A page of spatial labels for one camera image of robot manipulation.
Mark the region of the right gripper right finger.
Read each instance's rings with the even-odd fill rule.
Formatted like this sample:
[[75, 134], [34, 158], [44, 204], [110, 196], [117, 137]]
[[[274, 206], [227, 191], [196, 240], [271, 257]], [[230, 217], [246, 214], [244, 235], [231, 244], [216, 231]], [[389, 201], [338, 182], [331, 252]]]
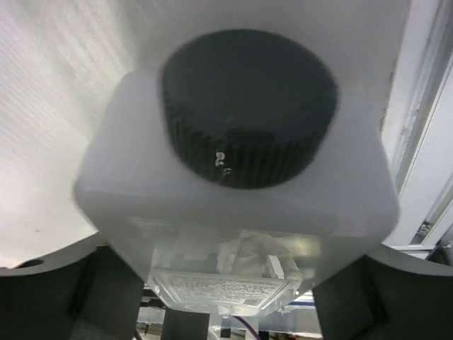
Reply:
[[313, 290], [325, 339], [451, 339], [452, 267], [387, 246]]

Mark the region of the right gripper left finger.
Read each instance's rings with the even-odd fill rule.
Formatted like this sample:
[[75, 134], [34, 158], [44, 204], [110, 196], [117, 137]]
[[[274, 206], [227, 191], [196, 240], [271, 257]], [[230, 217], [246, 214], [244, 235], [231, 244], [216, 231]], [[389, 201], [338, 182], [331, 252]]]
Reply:
[[1, 270], [1, 338], [131, 339], [143, 287], [93, 235]]

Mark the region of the white bottle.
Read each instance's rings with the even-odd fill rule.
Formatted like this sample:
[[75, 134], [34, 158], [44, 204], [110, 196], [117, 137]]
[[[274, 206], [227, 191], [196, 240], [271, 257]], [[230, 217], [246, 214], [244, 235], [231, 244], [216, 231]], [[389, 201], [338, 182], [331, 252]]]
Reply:
[[251, 29], [126, 74], [73, 193], [166, 306], [240, 317], [290, 304], [399, 216], [367, 95], [301, 43]]

